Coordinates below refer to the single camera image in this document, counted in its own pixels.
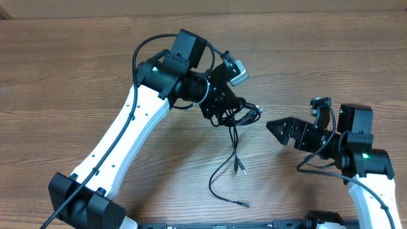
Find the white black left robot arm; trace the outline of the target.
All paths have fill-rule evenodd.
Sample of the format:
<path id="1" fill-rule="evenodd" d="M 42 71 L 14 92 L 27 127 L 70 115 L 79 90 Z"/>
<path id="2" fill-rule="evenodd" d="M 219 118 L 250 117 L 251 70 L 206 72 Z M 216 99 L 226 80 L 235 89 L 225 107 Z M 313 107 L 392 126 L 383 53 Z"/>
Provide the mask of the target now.
<path id="1" fill-rule="evenodd" d="M 197 66 L 205 49 L 220 56 L 202 72 Z M 137 228 L 114 200 L 130 164 L 152 130 L 176 107 L 199 106 L 215 127 L 236 128 L 260 117 L 257 106 L 237 97 L 232 88 L 248 78 L 242 63 L 220 53 L 206 39 L 187 30 L 174 34 L 174 44 L 144 62 L 132 62 L 133 84 L 118 116 L 94 150 L 68 176 L 56 173 L 48 185 L 52 219 L 74 228 Z"/>

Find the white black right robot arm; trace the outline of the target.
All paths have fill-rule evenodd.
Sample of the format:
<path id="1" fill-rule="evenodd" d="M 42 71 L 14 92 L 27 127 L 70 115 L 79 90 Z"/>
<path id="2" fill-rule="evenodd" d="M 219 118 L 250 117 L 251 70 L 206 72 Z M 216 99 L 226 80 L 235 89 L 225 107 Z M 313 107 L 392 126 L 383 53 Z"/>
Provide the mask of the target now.
<path id="1" fill-rule="evenodd" d="M 294 139 L 294 148 L 308 153 L 298 172 L 343 181 L 357 220 L 350 223 L 336 212 L 309 211 L 299 228 L 401 228 L 390 156 L 372 147 L 373 110 L 342 104 L 336 118 L 329 101 L 312 101 L 310 108 L 313 123 L 288 117 L 269 121 L 266 127 L 281 144 Z"/>

